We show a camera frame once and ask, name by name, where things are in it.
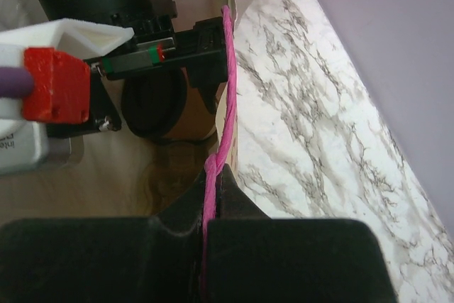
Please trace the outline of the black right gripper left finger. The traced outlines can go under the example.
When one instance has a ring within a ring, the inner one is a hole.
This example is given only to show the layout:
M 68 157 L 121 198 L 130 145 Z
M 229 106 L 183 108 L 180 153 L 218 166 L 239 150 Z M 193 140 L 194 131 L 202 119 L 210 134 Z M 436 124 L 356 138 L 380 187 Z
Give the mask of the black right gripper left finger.
M 206 176 L 153 216 L 1 227 L 2 302 L 199 302 Z

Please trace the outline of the brown paper coffee cup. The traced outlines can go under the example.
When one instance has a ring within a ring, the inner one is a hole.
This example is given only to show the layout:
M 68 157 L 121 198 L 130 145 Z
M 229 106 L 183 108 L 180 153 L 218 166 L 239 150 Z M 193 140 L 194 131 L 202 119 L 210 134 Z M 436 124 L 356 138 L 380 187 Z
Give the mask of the brown paper coffee cup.
M 185 68 L 178 70 L 179 80 L 176 94 L 171 99 L 175 107 L 171 110 L 170 127 L 163 135 L 171 141 L 203 141 L 215 133 L 218 87 L 205 90 L 189 84 Z

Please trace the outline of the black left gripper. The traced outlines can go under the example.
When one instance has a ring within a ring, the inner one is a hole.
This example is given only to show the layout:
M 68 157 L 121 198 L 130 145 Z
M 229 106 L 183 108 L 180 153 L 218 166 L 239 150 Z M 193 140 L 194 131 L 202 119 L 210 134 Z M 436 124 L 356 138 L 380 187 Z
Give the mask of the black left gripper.
M 226 83 L 226 43 L 220 17 L 198 21 L 193 28 L 176 32 L 172 25 L 177 17 L 173 0 L 149 0 L 143 8 L 121 9 L 100 16 L 105 23 L 132 28 L 134 36 L 104 57 L 87 60 L 121 113 L 121 95 L 127 79 L 185 68 L 189 84 L 205 90 Z

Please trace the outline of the black plastic cup lid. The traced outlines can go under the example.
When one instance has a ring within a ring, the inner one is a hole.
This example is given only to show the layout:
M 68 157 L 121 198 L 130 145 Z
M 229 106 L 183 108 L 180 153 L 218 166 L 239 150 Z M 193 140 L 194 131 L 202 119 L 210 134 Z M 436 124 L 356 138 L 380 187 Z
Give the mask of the black plastic cup lid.
M 121 113 L 130 131 L 141 138 L 163 138 L 182 115 L 187 88 L 181 69 L 127 79 L 121 95 Z

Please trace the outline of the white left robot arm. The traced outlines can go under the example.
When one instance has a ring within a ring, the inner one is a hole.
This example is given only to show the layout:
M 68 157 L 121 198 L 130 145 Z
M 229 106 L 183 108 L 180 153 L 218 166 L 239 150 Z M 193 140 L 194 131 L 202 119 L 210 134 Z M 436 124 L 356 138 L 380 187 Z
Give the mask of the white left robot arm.
M 152 141 L 202 141 L 215 131 L 216 95 L 228 78 L 220 17 L 177 32 L 173 0 L 39 0 L 51 20 L 72 18 L 132 28 L 133 37 L 92 69 L 86 123 L 50 124 L 52 138 L 106 128 Z

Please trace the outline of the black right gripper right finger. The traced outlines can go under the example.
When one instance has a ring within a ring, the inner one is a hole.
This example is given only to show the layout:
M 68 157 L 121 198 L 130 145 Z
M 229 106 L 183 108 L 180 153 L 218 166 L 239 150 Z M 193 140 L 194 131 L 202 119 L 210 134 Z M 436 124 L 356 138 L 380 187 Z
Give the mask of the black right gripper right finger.
M 355 219 L 273 219 L 229 167 L 204 247 L 206 302 L 395 302 L 379 242 Z

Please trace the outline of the pink and beige paper bag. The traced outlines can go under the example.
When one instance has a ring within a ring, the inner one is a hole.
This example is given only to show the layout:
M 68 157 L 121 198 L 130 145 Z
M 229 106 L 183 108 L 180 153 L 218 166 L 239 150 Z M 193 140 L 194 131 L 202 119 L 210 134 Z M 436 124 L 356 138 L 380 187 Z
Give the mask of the pink and beige paper bag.
M 236 61 L 233 49 L 233 28 L 231 12 L 227 6 L 222 8 L 219 16 L 223 20 L 223 30 L 226 39 L 226 65 L 228 78 L 221 87 L 226 91 L 226 120 L 223 127 L 223 135 L 219 141 L 218 150 L 210 155 L 201 173 L 206 176 L 204 186 L 204 203 L 201 214 L 201 267 L 199 276 L 200 301 L 204 300 L 204 247 L 207 244 L 208 224 L 216 215 L 216 181 L 226 164 L 227 154 L 233 140 L 233 124 L 236 118 Z

